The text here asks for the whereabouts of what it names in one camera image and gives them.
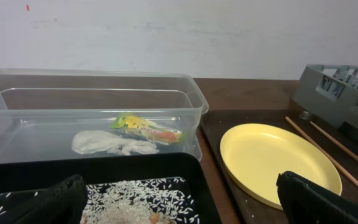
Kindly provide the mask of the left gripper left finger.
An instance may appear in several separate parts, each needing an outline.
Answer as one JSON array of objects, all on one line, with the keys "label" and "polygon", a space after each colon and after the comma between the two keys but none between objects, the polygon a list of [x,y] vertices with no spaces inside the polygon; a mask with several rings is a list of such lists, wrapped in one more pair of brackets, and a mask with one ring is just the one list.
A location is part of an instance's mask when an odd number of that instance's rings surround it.
[{"label": "left gripper left finger", "polygon": [[0,194],[0,223],[81,223],[88,191],[80,175],[42,190]]}]

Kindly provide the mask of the wooden chopstick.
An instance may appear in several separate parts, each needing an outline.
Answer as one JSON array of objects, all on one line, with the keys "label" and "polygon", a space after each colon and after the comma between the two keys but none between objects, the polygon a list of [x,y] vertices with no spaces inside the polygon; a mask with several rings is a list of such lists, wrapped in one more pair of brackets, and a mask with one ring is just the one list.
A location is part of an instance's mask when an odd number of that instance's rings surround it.
[{"label": "wooden chopstick", "polygon": [[318,148],[333,164],[334,166],[343,173],[357,188],[358,180],[353,177],[340,163],[338,163],[333,157],[331,157],[322,147],[320,147],[311,137],[309,137],[296,123],[294,123],[289,117],[285,117],[285,120],[293,126],[307,141],[312,143],[313,146]]},{"label": "wooden chopstick", "polygon": [[316,125],[314,122],[310,121],[310,124],[313,125],[323,135],[325,135],[330,141],[335,143],[335,145],[338,146],[341,150],[343,150],[346,154],[348,154],[355,161],[358,162],[358,156],[356,154],[354,154],[350,149],[348,149],[345,145],[340,143],[338,140],[336,140],[334,137],[332,137],[330,134],[328,134],[326,131],[324,131],[322,128],[320,128],[318,125]]}]

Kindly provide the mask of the white napkin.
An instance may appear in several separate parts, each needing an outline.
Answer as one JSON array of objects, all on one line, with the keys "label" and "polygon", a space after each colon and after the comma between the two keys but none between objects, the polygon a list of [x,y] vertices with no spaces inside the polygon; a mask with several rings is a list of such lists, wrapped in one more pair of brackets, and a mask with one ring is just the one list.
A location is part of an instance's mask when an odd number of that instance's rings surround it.
[{"label": "white napkin", "polygon": [[139,154],[157,154],[157,145],[148,141],[122,138],[105,131],[82,131],[76,134],[71,143],[71,150],[78,154],[95,154],[107,152],[116,155],[130,156]]}]

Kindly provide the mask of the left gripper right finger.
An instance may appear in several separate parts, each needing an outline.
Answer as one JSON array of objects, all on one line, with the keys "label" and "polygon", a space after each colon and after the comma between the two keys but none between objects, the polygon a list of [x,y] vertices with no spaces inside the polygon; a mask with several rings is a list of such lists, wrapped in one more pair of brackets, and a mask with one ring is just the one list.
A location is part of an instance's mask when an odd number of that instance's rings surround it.
[{"label": "left gripper right finger", "polygon": [[292,171],[279,174],[276,186],[289,224],[358,224],[358,205]]}]

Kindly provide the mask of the green snack wrapper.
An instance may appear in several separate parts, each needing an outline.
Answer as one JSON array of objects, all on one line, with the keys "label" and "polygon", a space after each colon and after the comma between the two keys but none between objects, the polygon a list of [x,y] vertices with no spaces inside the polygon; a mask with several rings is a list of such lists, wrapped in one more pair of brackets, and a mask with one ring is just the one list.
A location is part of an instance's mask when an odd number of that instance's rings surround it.
[{"label": "green snack wrapper", "polygon": [[150,119],[144,119],[130,114],[118,116],[110,125],[110,128],[120,129],[127,133],[142,136],[148,141],[165,145],[180,142],[184,138],[184,133],[178,129],[168,128]]}]

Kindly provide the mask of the yellow plate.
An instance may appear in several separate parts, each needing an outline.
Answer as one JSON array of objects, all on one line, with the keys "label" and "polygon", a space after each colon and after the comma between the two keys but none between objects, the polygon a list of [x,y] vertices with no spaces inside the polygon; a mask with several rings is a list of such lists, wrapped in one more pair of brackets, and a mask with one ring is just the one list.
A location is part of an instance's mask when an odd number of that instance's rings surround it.
[{"label": "yellow plate", "polygon": [[220,154],[231,179],[254,199],[281,209],[279,174],[292,171],[336,195],[342,181],[333,163],[307,140],[266,124],[240,124],[226,131]]}]

